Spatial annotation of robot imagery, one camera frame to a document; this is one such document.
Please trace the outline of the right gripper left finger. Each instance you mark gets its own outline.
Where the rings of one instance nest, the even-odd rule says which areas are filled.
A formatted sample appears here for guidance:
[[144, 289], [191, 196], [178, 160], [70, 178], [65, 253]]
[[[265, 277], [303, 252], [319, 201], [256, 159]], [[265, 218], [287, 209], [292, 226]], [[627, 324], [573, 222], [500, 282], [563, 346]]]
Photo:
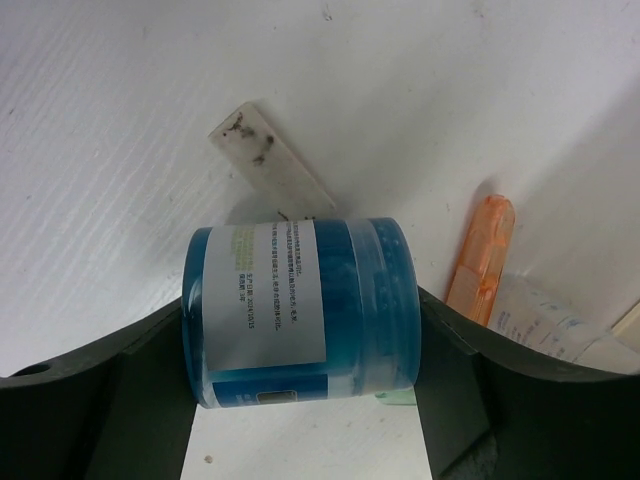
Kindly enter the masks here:
[[181, 302], [1, 380], [4, 479], [178, 479], [195, 416]]

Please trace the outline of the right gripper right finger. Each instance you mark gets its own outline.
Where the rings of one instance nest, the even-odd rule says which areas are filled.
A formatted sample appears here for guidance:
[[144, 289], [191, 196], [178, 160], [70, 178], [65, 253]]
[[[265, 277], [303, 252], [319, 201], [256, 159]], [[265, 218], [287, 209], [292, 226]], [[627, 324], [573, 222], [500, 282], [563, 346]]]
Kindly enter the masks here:
[[554, 359], [419, 298], [415, 395], [432, 478], [638, 478], [637, 376]]

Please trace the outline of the blue gel jar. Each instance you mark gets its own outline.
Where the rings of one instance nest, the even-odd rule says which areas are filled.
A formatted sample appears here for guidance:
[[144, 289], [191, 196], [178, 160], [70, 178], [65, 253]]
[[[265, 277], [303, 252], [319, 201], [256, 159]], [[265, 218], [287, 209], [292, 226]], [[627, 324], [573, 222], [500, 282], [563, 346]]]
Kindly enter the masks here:
[[206, 408], [410, 389], [421, 356], [412, 256], [391, 218], [198, 229], [182, 333]]

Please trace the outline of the cream drawer cabinet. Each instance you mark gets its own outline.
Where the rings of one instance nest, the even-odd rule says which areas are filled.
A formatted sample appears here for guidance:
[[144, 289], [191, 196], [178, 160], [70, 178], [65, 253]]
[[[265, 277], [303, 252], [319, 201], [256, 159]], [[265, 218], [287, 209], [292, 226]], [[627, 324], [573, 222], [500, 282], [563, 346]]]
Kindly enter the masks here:
[[613, 327], [613, 335], [621, 342], [633, 346], [639, 346], [639, 319], [640, 304], [636, 303]]

